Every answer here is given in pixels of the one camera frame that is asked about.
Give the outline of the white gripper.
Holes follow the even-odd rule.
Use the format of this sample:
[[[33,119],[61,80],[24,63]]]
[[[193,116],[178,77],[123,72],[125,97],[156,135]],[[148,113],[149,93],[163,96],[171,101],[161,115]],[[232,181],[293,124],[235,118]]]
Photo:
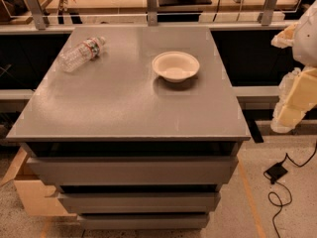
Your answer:
[[[294,23],[279,32],[273,37],[271,44],[281,49],[292,47],[296,26]],[[295,76],[286,104],[278,102],[275,105],[270,123],[271,130],[281,134],[290,132],[304,118],[306,112],[316,105],[317,68],[306,66]]]

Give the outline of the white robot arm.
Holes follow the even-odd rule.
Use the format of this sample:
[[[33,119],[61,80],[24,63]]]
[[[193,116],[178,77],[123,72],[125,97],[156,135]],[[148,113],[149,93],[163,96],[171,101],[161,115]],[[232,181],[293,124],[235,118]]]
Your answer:
[[[278,86],[279,101],[270,128],[288,133],[317,105],[317,1],[294,23],[271,40],[278,48],[292,48],[293,58],[304,65],[287,73]]]

